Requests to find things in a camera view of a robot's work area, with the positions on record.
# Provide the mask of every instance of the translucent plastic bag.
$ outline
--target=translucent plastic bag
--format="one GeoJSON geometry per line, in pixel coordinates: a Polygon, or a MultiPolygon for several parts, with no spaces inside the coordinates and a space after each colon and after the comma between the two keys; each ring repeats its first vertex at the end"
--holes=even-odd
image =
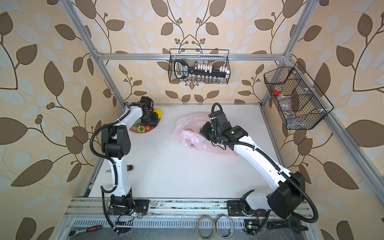
{"type": "Polygon", "coordinates": [[[211,141],[208,141],[205,137],[199,134],[200,128],[202,128],[206,122],[210,121],[208,114],[209,113],[194,113],[180,118],[176,122],[176,128],[175,131],[173,131],[173,135],[180,138],[181,144],[191,149],[222,155],[236,155],[236,153],[229,147],[227,147],[226,150],[223,150],[220,147],[213,146],[211,141]]]}

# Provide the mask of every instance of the black wire mesh basket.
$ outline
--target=black wire mesh basket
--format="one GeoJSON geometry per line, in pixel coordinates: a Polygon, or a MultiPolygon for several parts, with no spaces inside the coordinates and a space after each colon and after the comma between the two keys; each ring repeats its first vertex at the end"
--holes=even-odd
{"type": "Polygon", "coordinates": [[[170,49],[169,82],[228,84],[228,55],[223,49],[170,49]]]}
{"type": "Polygon", "coordinates": [[[293,67],[280,67],[264,74],[265,85],[271,94],[286,129],[313,129],[334,106],[313,81],[308,86],[300,74],[298,63],[293,67]]]}

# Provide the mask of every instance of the yellow ball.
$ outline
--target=yellow ball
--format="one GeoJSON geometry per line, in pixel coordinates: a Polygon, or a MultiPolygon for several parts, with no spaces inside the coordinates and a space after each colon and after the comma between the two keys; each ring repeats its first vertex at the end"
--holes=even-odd
{"type": "Polygon", "coordinates": [[[157,115],[159,116],[159,118],[161,118],[161,115],[162,115],[162,112],[160,109],[155,109],[153,110],[154,113],[157,113],[157,115]]]}

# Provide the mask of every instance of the white tabletop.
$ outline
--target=white tabletop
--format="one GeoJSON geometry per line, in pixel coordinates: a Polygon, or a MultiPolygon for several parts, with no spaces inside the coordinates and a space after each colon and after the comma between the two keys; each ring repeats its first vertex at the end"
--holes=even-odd
{"type": "MultiPolygon", "coordinates": [[[[132,148],[128,173],[133,197],[239,198],[251,189],[268,189],[265,179],[240,155],[224,156],[192,150],[172,136],[176,121],[211,105],[155,105],[162,111],[159,125],[145,134],[128,132],[132,148]]],[[[232,127],[239,125],[272,159],[276,152],[258,105],[222,105],[232,127]]],[[[112,188],[107,160],[98,173],[89,197],[101,197],[100,186],[112,188]]]]}

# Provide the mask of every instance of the roll of tape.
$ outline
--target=roll of tape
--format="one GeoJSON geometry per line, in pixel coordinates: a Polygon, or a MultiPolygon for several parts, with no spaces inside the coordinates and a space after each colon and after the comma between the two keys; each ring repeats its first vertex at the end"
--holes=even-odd
{"type": "Polygon", "coordinates": [[[200,218],[198,221],[197,221],[197,224],[196,224],[196,231],[197,231],[197,235],[199,236],[200,239],[202,240],[211,240],[212,238],[214,238],[215,234],[216,234],[216,231],[217,231],[217,228],[216,228],[216,224],[215,224],[215,221],[211,218],[211,217],[208,217],[208,216],[204,216],[202,218],[200,218]],[[212,221],[213,223],[213,226],[214,226],[214,233],[212,233],[212,236],[210,236],[209,238],[203,238],[200,233],[199,233],[199,223],[202,219],[205,219],[205,218],[208,218],[209,220],[212,221]]]}
{"type": "Polygon", "coordinates": [[[222,215],[221,217],[218,218],[218,220],[217,220],[217,222],[216,222],[216,230],[217,230],[217,234],[218,234],[220,237],[227,239],[227,238],[232,237],[233,232],[235,231],[235,225],[234,225],[234,223],[233,223],[233,221],[232,221],[232,219],[231,219],[230,217],[228,217],[228,216],[226,216],[226,215],[222,215]],[[226,236],[226,237],[223,237],[223,236],[219,233],[219,231],[218,231],[218,221],[219,221],[221,218],[226,218],[226,219],[228,219],[229,222],[231,223],[231,231],[229,232],[229,235],[226,236]]]}

